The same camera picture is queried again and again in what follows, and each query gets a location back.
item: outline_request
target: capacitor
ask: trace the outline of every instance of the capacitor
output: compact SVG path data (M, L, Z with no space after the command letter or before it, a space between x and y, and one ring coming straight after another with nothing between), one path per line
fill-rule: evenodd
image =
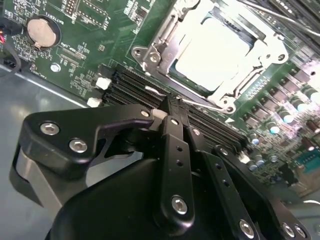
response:
M280 128L273 121L268 122L265 126L268 128L271 134L278 134L280 132Z
M253 145L258 145L260 143L260 140L257 136L257 134L255 133L251 133L249 135L249 139L250 139L250 142L253 144Z
M312 120L306 121L305 124L314 134L320 133L320 127Z
M295 99L291 102L291 104L300 113L302 113L308 109L308 104L304 103L301 99Z
M303 91L304 95L306 95L312 102L316 104L320 104L320 92L315 90L313 87L309 87Z
M279 159L278 159L278 157L276 156L276 155L273 155L273 156L271 156L270 157L270 162L272 162L272 163L277 163L279 161Z
M312 141L310 141L309 140L309 138L307 138L307 137L303 137L302 139L301 139L301 143L302 143L302 145L305 147L305 149L307 149L308 151L313 151L313 150L315 150L315 146L314 146L314 144L312 143Z
M261 154L254 156L254 162L259 168L262 167L263 165L265 165L265 161L262 158Z
M291 124L295 120L294 116L292 116L287 110L279 111L278 114L285 124Z
M257 170L258 169L258 166L255 164L255 162L253 162L253 161L249 161L248 163L247 163L247 166L249 167L249 170L251 171L251 172L253 172L253 171L255 171L255 170Z

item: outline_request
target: silver screw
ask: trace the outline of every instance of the silver screw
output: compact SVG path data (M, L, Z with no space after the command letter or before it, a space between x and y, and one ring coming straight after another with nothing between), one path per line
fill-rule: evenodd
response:
M51 64L50 69L52 72L58 73L61 71L61 66L58 63L54 62Z
M239 226L241 231L249 238L253 239L255 237L255 232L253 228L245 220L240 220Z
M220 151L223 153L223 155L228 156L228 152L224 148L221 148Z
M156 63L157 62L157 58L155 56L151 56L150 57L151 62Z
M291 238L294 238L294 237L295 237L294 231L293 231L292 228L289 227L289 225L286 224L285 222L282 223L282 229L283 229L284 232L285 232L288 236L290 236Z
M174 125L179 125L179 122L175 119L171 119L171 122L174 124Z
M195 135L200 136L200 131L198 129L192 129Z
M307 238L307 235L306 235L305 231L303 231L303 230L301 229L301 227L299 227L299 225L297 225L297 224L294 225L294 228L295 228L295 230L298 232L298 234L301 235L301 237L303 237L304 239Z
M60 128L52 122L45 122L41 124L40 130L44 134L52 136L52 135L58 134L60 131Z
M152 52L152 53L150 53L149 56L150 56L151 62L153 62L153 63L157 63L157 62L159 62L160 59L161 59L161 56L160 56L159 53L157 53L157 52Z
M187 206L186 202L178 196L175 196L172 198L171 204L172 204L173 209L178 214L185 215L188 211L188 206Z
M144 116L144 117L146 117L146 118L148 118L148 117L150 117L150 114L148 113L148 112L146 112L146 111L141 111L141 114L142 114L142 116Z
M87 144L82 141L81 139L74 139L69 143L69 147L72 151L78 153L78 154L82 154L85 151L87 151L88 146Z

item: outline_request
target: motherboard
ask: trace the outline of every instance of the motherboard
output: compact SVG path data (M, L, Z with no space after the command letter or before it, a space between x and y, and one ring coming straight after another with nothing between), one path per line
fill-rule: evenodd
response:
M256 3L320 28L317 0ZM175 94L209 144L247 142L262 183L320 188L319 37L236 0L6 0L3 16L28 71L90 107Z

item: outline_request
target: red wire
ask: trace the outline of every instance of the red wire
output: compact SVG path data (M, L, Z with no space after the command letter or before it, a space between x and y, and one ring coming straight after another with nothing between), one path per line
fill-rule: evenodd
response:
M2 44L4 44L6 42L5 38L3 35L0 35L0 41Z

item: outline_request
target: black mechanical arm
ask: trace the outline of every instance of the black mechanical arm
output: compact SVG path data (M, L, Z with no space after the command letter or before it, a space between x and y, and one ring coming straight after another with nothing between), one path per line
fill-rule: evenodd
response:
M141 160L86 186L99 157L135 151ZM48 240L311 239L233 149L209 148L174 96L153 110L132 104L29 115L10 180L48 209Z

